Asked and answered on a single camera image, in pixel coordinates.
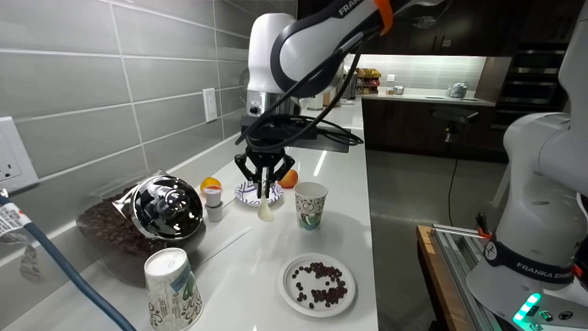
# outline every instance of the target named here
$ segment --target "small white cup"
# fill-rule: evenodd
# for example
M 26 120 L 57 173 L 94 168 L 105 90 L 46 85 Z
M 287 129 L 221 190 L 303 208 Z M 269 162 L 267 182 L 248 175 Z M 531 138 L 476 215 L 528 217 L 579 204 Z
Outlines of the small white cup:
M 212 206 L 212 208 L 221 206 L 223 204 L 221 195 L 223 195 L 223 190 L 206 188 L 204 190 L 206 206 Z
M 202 298 L 188 254 L 164 249 L 145 261 L 149 318 L 155 331 L 188 329 L 202 313 Z
M 206 206 L 206 219 L 210 223 L 221 223 L 224 217 L 223 214 L 223 203 L 219 206 Z
M 320 226 L 329 190 L 318 182 L 300 182 L 296 186 L 296 219 L 305 230 Z

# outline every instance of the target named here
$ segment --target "dark cabinet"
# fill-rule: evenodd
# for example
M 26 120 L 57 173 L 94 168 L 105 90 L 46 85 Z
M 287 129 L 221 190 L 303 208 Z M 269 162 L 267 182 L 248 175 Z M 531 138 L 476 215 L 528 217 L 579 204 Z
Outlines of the dark cabinet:
M 568 44 L 585 0 L 445 0 L 395 17 L 366 54 L 513 55 L 528 44 Z M 300 19 L 331 0 L 300 0 Z
M 447 0 L 438 8 L 412 8 L 368 52 L 498 55 L 509 35 L 511 8 L 513 2 L 506 0 Z
M 456 125 L 454 144 L 445 144 L 449 122 L 434 116 L 443 109 L 432 103 L 399 103 L 364 100 L 366 147 L 379 151 L 506 162 L 504 133 L 495 131 L 495 109 L 458 107 L 478 112 L 467 125 Z
M 434 120 L 430 107 L 423 103 L 364 100 L 364 133 L 368 149 L 445 153 L 445 125 Z
M 324 8 L 327 8 L 333 0 L 298 0 L 298 19 L 311 17 Z
M 585 0 L 517 0 L 522 44 L 568 44 Z

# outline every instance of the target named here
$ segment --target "white robot body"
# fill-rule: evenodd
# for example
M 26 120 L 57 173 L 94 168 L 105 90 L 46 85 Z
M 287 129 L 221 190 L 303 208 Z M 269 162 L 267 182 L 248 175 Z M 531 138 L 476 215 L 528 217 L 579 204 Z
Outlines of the white robot body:
M 333 54 L 346 35 L 373 11 L 373 2 L 360 2 L 346 19 L 331 17 L 314 30 L 303 30 L 291 37 L 280 52 L 280 63 L 285 76 L 292 81 L 300 81 L 326 59 L 326 54 Z
M 263 114 L 283 94 L 272 76 L 270 59 L 278 35 L 292 22 L 294 19 L 285 13 L 261 15 L 254 22 L 248 54 L 250 83 L 246 87 L 246 111 L 250 116 Z
M 575 192 L 588 195 L 588 6 L 585 6 L 561 83 L 570 96 L 570 114 L 533 114 L 515 122 L 506 135 L 511 160 L 511 192 L 496 241 L 540 265 L 570 269 L 586 238 L 586 217 Z M 506 265 L 491 265 L 493 245 L 467 276 L 467 287 L 487 309 L 526 329 L 524 322 L 588 328 L 588 293 L 574 283 L 529 278 Z M 537 307 L 553 317 L 526 315 L 526 300 L 544 296 Z

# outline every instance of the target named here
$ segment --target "kitchen island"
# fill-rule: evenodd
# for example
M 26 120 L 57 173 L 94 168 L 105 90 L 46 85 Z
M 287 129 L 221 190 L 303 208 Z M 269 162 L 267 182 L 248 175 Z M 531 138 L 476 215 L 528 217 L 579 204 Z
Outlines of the kitchen island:
M 362 103 L 335 109 L 327 120 L 362 135 Z M 199 263 L 193 265 L 204 311 L 190 329 L 379 329 L 364 146 L 351 147 L 349 153 L 309 149 L 287 153 L 296 160 L 300 181 L 329 188 L 322 226 L 316 232 L 298 228 L 294 192 L 285 192 L 285 197 L 272 206 L 274 223 L 261 223 L 256 208 L 234 199 L 234 190 L 245 181 L 239 169 L 234 164 L 219 169 L 215 177 L 224 186 L 224 219 L 206 223 Z M 184 162 L 171 173 L 193 186 L 201 182 L 193 162 Z M 280 271 L 291 258 L 307 252 L 333 256 L 355 276 L 357 298 L 342 315 L 303 317 L 281 298 Z M 103 263 L 92 265 L 83 276 L 138 329 L 151 329 L 145 289 L 118 282 Z M 116 326 L 68 283 L 13 322 L 8 331 L 39 328 L 101 331 Z

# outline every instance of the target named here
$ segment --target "electrical outlet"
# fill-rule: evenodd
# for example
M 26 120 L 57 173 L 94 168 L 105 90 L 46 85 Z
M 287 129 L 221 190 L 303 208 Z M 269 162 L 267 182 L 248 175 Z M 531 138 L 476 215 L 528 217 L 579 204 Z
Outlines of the electrical outlet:
M 219 112 L 217 112 L 215 89 L 204 89 L 202 90 L 202 100 L 204 100 L 204 118 L 206 118 L 206 122 L 217 120 Z
M 13 118 L 0 118 L 0 188 L 17 192 L 39 182 Z

